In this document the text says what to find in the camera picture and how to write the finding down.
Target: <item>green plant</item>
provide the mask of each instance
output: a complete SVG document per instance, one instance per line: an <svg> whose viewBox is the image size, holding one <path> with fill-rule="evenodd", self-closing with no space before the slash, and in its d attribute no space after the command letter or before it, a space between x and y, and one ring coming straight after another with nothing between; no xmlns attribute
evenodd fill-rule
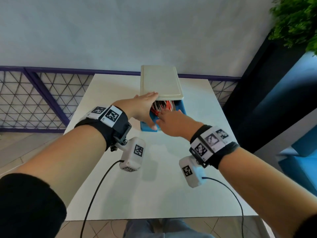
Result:
<svg viewBox="0 0 317 238"><path fill-rule="evenodd" d="M275 26L269 39L282 39L284 46L307 43L306 51L317 55L317 0L274 0L270 9Z"/></svg>

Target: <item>black sleeve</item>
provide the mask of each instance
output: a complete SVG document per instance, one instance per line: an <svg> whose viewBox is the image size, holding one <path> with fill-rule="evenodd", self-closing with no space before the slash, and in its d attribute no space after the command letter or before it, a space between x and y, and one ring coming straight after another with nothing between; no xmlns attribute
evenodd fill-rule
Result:
<svg viewBox="0 0 317 238"><path fill-rule="evenodd" d="M303 222L296 231L294 238L314 237L317 225L317 214L309 217Z"/></svg>
<svg viewBox="0 0 317 238"><path fill-rule="evenodd" d="M44 181L26 174L0 179L0 236L53 238L66 218L66 207Z"/></svg>

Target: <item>blue denim pants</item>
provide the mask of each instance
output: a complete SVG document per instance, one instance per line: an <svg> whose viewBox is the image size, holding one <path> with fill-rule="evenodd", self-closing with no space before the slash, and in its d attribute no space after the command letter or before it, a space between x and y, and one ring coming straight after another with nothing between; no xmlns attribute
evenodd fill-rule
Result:
<svg viewBox="0 0 317 238"><path fill-rule="evenodd" d="M163 233L154 233L151 220L129 220L123 238L214 238L194 231L182 219L163 219Z"/></svg>

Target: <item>black cable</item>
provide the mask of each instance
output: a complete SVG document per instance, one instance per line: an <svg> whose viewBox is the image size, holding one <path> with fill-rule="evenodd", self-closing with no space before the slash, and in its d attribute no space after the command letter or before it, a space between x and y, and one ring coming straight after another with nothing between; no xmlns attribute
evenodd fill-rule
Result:
<svg viewBox="0 0 317 238"><path fill-rule="evenodd" d="M90 207L91 207L91 205L93 204L93 200L94 200L94 198L95 198L95 196L96 196L96 194L97 194L97 191L98 191L99 187L101 186L101 183L102 183L103 180L105 179L106 175L109 173L110 169L112 169L112 167L113 167L115 164L117 164L117 163L122 163L122 162L124 162L124 161L123 161L123 160L118 160L118 161L114 162L114 164L108 169L108 171L105 173L105 175L102 177L100 183L98 184L98 187L97 187L97 189L96 189L96 191L95 191L95 193L94 193L94 195L93 195L93 198L91 199L91 202L90 202L90 204L89 204L89 207L88 207L88 210L87 210L87 213L86 213L84 222L83 222L83 224L82 224L82 228L81 228L81 232L80 232L80 238L82 238L82 233L84 232L85 223L86 223L86 220L87 220L88 213L89 213L89 211L90 211Z"/></svg>
<svg viewBox="0 0 317 238"><path fill-rule="evenodd" d="M216 179L213 179L213 178L209 178L209 177L202 177L202 179L210 179L210 180L214 180L214 181L217 181L218 183L224 185L225 187L227 187L231 193L235 196L235 198L237 199L239 205L240 205L240 208L241 208L241 212L242 212L242 222L241 222L241 232L242 232L242 238L244 238L244 235L243 235L243 222L244 222L244 215L243 215L243 208L242 208L242 205L240 204L240 201L238 200L237 196L235 195L235 193L233 193L233 191L228 187L226 186L224 183L222 183L221 181L219 180L216 180Z"/></svg>

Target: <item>person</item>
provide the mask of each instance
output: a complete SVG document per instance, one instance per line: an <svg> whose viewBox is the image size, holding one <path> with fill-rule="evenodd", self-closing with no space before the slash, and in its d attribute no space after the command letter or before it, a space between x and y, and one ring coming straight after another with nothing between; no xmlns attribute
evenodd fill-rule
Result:
<svg viewBox="0 0 317 238"><path fill-rule="evenodd" d="M157 97L158 93L152 92L118 100L113 105L123 110L128 119L144 121L155 129L149 110ZM165 134L188 141L203 126L178 111L163 110L158 117L157 124ZM105 138L96 128L82 125L60 137L14 173L2 177L1 237L56 236L65 220L66 207L106 147ZM281 172L240 147L225 155L218 168L281 237L314 234L317 198ZM162 223L165 234L153 234L149 220L131 220L125 237L211 237L196 233L177 219L164 219Z"/></svg>

